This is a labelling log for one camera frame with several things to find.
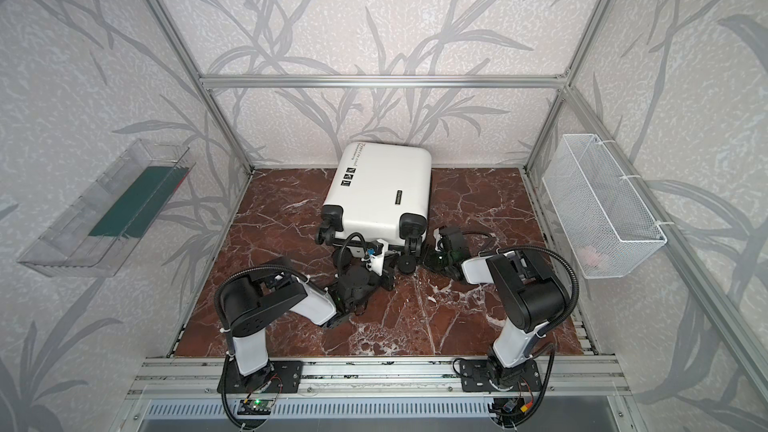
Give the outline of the black and white suitcase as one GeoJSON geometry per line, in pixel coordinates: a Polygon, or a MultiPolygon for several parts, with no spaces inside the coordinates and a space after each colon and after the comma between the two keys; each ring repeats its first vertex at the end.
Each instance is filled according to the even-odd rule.
{"type": "Polygon", "coordinates": [[[348,247],[363,258],[367,242],[383,239],[397,270],[414,273],[427,235],[431,172],[426,149],[348,144],[321,208],[316,243],[348,247]]]}

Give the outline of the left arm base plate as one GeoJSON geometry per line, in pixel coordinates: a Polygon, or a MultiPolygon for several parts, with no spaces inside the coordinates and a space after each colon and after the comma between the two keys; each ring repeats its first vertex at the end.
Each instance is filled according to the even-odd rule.
{"type": "Polygon", "coordinates": [[[298,391],[302,361],[269,361],[250,375],[242,375],[234,359],[228,359],[217,385],[219,394],[294,394],[298,391]]]}

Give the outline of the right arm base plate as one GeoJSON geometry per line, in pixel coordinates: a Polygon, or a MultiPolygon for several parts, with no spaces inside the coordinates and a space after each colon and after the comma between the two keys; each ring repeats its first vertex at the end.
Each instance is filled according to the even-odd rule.
{"type": "Polygon", "coordinates": [[[539,392],[543,375],[534,360],[506,368],[488,357],[482,360],[459,359],[459,378],[463,392],[539,392]]]}

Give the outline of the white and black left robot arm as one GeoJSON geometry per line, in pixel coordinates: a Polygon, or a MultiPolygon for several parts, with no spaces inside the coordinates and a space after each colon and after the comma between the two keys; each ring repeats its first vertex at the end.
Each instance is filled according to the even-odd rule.
{"type": "Polygon", "coordinates": [[[263,373],[269,365],[265,329],[288,312],[321,328],[334,328],[364,311],[380,288],[391,291],[394,272],[378,274],[364,265],[343,270],[321,288],[294,269],[285,256],[230,276],[215,293],[215,309],[242,377],[263,373]]]}

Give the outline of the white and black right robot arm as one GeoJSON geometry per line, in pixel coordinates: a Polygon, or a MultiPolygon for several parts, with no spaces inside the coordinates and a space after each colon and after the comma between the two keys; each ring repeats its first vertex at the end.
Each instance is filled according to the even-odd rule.
{"type": "Polygon", "coordinates": [[[575,309],[580,293],[576,271],[559,253],[536,245],[470,252],[466,233],[443,226],[422,255],[428,271],[472,285],[496,288],[506,313],[502,332],[488,355],[488,375],[499,385],[534,359],[536,344],[575,309]]]}

